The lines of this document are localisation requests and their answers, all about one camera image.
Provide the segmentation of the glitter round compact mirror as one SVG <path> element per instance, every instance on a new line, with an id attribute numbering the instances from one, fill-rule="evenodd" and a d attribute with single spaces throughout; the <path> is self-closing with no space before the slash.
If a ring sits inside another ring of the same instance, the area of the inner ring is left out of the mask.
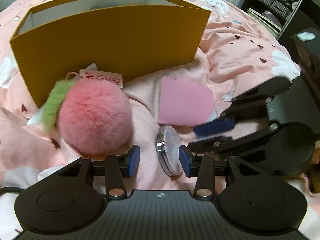
<path id="1" fill-rule="evenodd" d="M 180 176 L 183 172 L 179 160 L 181 144 L 180 136 L 172 126 L 165 125 L 159 128 L 155 148 L 160 166 L 169 177 Z"/>

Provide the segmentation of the pink card wallet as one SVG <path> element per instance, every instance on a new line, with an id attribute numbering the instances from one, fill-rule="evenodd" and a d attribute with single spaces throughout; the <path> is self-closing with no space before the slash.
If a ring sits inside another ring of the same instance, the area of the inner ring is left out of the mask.
<path id="1" fill-rule="evenodd" d="M 158 123 L 194 127 L 207 122 L 216 98 L 212 90 L 186 79 L 163 77 L 160 84 Z"/>

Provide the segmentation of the pink fluffy peach plush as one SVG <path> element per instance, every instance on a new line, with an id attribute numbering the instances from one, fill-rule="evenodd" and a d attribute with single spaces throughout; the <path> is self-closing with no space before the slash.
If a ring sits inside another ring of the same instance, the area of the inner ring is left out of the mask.
<path id="1" fill-rule="evenodd" d="M 110 154 L 132 129 L 129 98 L 109 81 L 57 81 L 43 106 L 45 131 L 56 127 L 63 140 L 82 154 Z"/>

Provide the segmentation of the pink patterned bed sheet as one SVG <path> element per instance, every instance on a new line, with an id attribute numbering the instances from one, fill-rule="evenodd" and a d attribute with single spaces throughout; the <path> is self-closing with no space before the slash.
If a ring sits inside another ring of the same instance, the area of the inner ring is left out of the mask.
<path id="1" fill-rule="evenodd" d="M 239 157 L 226 158 L 224 142 L 203 152 L 214 159 L 215 197 L 197 200 L 197 178 L 184 171 L 167 176 L 155 148 L 159 128 L 168 125 L 158 123 L 165 76 L 212 90 L 216 104 L 206 123 L 235 122 L 233 129 L 206 137 L 196 135 L 195 126 L 170 125 L 181 146 L 220 136 L 237 140 L 268 127 L 265 116 L 237 121 L 231 109 L 237 97 L 270 79 L 300 75 L 264 27 L 224 0 L 184 0 L 210 11 L 193 61 L 123 81 L 132 132 L 116 151 L 88 155 L 69 146 L 56 127 L 43 129 L 46 102 L 34 102 L 10 45 L 27 12 L 50 1 L 17 0 L 1 12 L 1 62 L 17 65 L 1 71 L 1 239 L 304 239 L 298 228 L 306 198 L 284 181 L 298 175 L 274 175 Z M 105 159 L 127 154 L 133 145 L 140 147 L 140 162 L 134 177 L 123 178 L 127 198 L 107 200 Z"/>

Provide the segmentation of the pink paper tag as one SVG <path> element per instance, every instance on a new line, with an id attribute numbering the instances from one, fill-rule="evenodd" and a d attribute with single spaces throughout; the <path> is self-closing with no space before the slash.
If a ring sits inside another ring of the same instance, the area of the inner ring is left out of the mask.
<path id="1" fill-rule="evenodd" d="M 119 88 L 123 88 L 123 77 L 118 73 L 103 72 L 95 69 L 81 69 L 79 73 L 69 72 L 66 77 L 66 80 L 76 79 L 76 80 L 99 80 L 99 81 L 108 81 L 114 83 Z"/>

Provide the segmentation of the storage shelf with baskets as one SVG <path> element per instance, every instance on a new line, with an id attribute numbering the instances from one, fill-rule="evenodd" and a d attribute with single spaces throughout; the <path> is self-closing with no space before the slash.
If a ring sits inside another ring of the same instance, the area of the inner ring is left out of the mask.
<path id="1" fill-rule="evenodd" d="M 245 0 L 241 8 L 280 39 L 297 16 L 302 3 L 303 0 Z"/>

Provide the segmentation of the yellow cardboard box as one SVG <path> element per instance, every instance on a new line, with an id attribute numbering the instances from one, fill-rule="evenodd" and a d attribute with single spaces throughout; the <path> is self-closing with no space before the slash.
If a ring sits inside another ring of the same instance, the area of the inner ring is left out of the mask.
<path id="1" fill-rule="evenodd" d="M 57 80 L 92 63 L 126 82 L 193 61 L 209 17 L 184 0 L 53 0 L 27 12 L 10 45 L 41 107 Z"/>

